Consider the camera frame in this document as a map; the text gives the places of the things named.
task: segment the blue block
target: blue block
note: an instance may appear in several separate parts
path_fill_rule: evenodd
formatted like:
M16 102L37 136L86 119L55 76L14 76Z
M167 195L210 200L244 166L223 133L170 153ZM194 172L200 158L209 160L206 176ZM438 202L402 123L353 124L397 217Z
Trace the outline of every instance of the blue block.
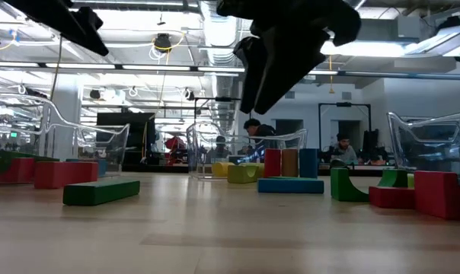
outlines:
M272 179L260 178L257 181L259 193L312 193L323 194L324 183L316 179Z
M79 162L79 159L66 159L67 162ZM94 159L93 162L98 163L98 176L102 177L107 172L107 160L105 159Z
M299 176L318 178L318 149L302 148L299 150Z

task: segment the wooden floor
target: wooden floor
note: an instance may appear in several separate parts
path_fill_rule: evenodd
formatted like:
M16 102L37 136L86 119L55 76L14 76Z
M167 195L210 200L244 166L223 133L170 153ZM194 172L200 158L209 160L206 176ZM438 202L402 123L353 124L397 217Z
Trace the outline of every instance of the wooden floor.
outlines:
M140 195L95 207L0 186L0 274L460 273L460 222L336 202L328 186L258 194L255 184L124 176L139 176Z

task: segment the red block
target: red block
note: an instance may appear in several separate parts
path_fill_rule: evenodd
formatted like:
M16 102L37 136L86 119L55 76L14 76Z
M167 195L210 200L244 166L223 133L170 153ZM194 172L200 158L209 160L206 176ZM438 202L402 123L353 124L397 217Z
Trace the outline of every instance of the red block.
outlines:
M73 183L94 182L98 163L38 162L35 167L36 189L58 189Z
M460 186L457 174L417 171L414 173L416 210L460 221Z
M33 158L13 158L7 171L0 174L0 183L32 183L34 181Z
M414 189L406 187L369 187L369 200L385 209L414 209Z
M281 150L267 148L264 152L264 178L281 176Z

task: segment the transparent acrylic enclosure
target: transparent acrylic enclosure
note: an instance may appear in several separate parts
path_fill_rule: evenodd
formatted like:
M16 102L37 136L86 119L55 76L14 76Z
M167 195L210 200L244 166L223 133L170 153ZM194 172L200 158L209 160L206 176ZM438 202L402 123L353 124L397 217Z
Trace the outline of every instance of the transparent acrylic enclosure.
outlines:
M460 174L460 113L413 123L388 113L388 121L399 168Z
M0 94L0 156L104 159L107 171L120 172L128 133L129 125L70 123L41 97Z
M306 129L273 137L227 135L214 123L194 123L187 129L189 172L199 179L216 179L214 163L262 163L266 148L305 148L307 135Z

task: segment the man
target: man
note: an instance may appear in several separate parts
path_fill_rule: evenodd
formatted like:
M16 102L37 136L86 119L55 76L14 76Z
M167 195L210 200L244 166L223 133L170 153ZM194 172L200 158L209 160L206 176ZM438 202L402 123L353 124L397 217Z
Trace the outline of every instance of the man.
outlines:
M250 137L269 137L275 136L276 130L269 125L261 125L258 119L249 119L244 124L244 129ZM264 151L266 148L278 148L277 142L274 140L254 139L255 152L259 155L261 162L264 160Z
M216 147L212 148L206 154L206 163L211 164L217 162L218 159L226 159L229 155L232 155L225 146L225 137L216 137Z
M335 155L331 155L332 159L340 159L346 164L358 164L357 155L350 145L350 138L343 133L337 134L338 143L335 144Z

